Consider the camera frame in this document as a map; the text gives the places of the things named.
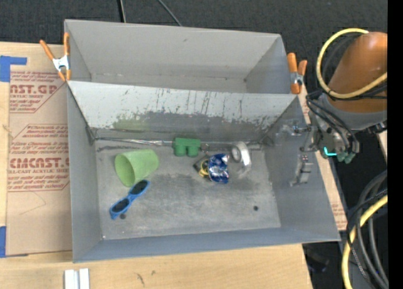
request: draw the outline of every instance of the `blue tape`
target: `blue tape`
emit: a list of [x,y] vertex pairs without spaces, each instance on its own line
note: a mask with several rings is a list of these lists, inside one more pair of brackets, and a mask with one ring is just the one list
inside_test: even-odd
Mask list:
[[6,227],[0,227],[0,258],[6,257]]
[[26,65],[26,57],[12,57],[0,55],[0,82],[10,82],[11,65]]

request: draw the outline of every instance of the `green led light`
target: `green led light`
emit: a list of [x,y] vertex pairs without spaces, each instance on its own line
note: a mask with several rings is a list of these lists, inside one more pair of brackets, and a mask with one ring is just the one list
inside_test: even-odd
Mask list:
[[327,156],[337,156],[335,152],[327,152],[327,147],[323,147],[323,150],[325,151],[325,155]]

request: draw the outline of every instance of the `orange clamp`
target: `orange clamp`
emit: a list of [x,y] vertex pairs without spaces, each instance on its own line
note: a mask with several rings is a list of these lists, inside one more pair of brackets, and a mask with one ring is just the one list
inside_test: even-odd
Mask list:
[[291,83],[291,93],[292,94],[300,94],[301,92],[301,85],[302,85],[302,76],[305,75],[305,71],[307,70],[307,61],[302,60],[297,65],[297,57],[295,53],[288,53],[287,54],[287,62],[288,68],[290,70],[290,74],[292,76],[292,83]]
[[[69,33],[64,33],[63,36],[63,46],[64,46],[64,56],[56,59],[50,50],[49,46],[46,44],[44,40],[40,40],[39,44],[43,47],[48,58],[53,62],[59,77],[63,80],[70,80],[71,78],[71,69],[70,69],[70,35]],[[65,67],[65,74],[61,71],[61,68]]]

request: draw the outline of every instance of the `green plastic cup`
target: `green plastic cup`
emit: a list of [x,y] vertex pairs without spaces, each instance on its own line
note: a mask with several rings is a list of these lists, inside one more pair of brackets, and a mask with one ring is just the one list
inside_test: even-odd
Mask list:
[[123,152],[115,157],[115,170],[127,187],[142,181],[159,166],[157,154],[152,149]]

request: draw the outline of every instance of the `black carpet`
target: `black carpet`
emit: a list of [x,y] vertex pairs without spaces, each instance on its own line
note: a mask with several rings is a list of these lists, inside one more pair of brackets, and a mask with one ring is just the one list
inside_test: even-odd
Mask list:
[[[122,0],[127,23],[178,26],[157,0]],[[308,60],[307,87],[316,86],[314,74],[324,42],[344,28],[388,32],[388,0],[162,0],[183,26],[279,33],[286,52]],[[120,21],[116,0],[0,0],[0,40],[4,42],[62,43],[66,19]],[[374,135],[362,133],[361,153],[350,164],[337,164],[348,208],[363,187],[386,169]],[[323,272],[312,274],[314,287],[340,289],[338,244],[317,250],[331,256]]]

